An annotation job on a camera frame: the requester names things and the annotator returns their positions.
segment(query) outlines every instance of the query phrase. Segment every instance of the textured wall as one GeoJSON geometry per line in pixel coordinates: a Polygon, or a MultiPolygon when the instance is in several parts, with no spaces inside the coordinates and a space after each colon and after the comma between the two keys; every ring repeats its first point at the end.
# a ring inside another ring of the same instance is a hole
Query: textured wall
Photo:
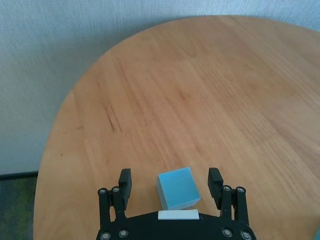
{"type": "Polygon", "coordinates": [[[38,170],[64,97],[99,56],[166,21],[270,18],[320,30],[319,0],[2,0],[0,175],[38,170]]]}

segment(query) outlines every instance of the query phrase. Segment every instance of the wooden table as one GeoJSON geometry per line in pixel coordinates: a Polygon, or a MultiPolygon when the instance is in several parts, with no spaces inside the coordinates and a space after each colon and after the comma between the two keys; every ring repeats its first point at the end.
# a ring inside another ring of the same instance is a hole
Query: wooden table
{"type": "Polygon", "coordinates": [[[320,33],[265,19],[193,17],[106,52],[66,97],[39,171],[36,240],[94,240],[97,189],[131,168],[127,217],[161,209],[159,173],[190,166],[217,215],[208,168],[247,189],[261,240],[320,225],[320,33]]]}

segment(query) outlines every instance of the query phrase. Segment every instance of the tabletop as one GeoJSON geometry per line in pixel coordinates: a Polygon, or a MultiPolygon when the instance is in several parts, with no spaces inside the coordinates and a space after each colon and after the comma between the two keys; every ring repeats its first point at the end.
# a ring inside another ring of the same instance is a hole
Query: tabletop
{"type": "Polygon", "coordinates": [[[313,239],[320,225],[320,33],[241,16],[192,17],[107,51],[56,116],[38,174],[35,240],[93,240],[97,190],[131,168],[126,216],[161,209],[157,176],[190,167],[246,188],[258,239],[313,239]]]}

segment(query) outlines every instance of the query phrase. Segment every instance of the light blue block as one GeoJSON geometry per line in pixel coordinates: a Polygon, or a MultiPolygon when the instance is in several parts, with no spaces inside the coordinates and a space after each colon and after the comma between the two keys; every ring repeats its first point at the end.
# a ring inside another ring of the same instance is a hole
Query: light blue block
{"type": "Polygon", "coordinates": [[[159,174],[156,188],[163,210],[185,209],[201,199],[189,167],[159,174]]]}

